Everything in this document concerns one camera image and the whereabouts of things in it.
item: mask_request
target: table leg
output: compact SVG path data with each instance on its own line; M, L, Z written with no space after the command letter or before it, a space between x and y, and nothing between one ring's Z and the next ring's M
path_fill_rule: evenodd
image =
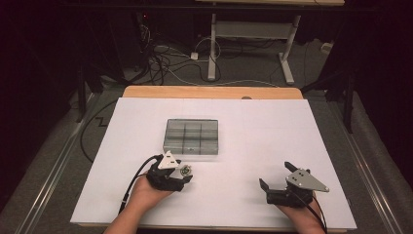
M210 53L209 53L209 63L207 69L207 79L210 81L215 80L215 66L216 66L216 55L215 55L215 39L216 39L216 14L212 14L212 20L210 24Z
M293 85L294 79L292 77L291 69L288 65L288 55L292 47L292 43L294 42L295 33L297 32L298 23L300 22L301 16L296 16L294 18L294 23L291 26L291 29L288 34L288 38L286 41L286 47L284 53L279 53L280 63L282 65L282 72L285 77L286 84Z

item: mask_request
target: white tabletop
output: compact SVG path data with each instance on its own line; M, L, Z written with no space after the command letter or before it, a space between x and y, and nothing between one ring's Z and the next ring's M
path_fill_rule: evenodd
M163 153L167 120L218 120L218 155L174 155L193 179L148 213L142 226L291 230L259 186L286 187L288 161L330 188L318 192L328 228L356 224L306 100L120 98L71 222L108 224L141 164Z

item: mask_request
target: forearm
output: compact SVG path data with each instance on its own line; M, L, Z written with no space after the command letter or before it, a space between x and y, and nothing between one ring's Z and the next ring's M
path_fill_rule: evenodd
M105 230L105 234L125 233L135 234L139 226L140 219L145 214L142 209L135 209L126 206L125 209L113 220L110 226Z
M300 215L289 216L295 229L300 234L324 234L320 223L314 216L302 218Z

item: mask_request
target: wooden table edge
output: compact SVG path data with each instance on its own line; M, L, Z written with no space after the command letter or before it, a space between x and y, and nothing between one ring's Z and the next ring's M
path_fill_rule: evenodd
M303 99L297 88L128 86L123 98Z

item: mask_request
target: human hand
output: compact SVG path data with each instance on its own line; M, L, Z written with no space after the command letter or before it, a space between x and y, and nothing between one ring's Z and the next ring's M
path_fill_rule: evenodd
M310 207L320 217L321 210L319 205L313 199ZM319 234L324 233L319 220L310 212L308 208L291 208L285 206L277 206L289 219L294 223L295 229L300 234Z
M142 175L136 180L133 186L127 207L133 207L145 213L172 193L172 191L161 191L153 188L146 178L146 175Z
M113 220L104 233L136 233L142 216L171 193L171 191L160 191L153 188L146 175L142 175L134 183L130 200L124 210Z

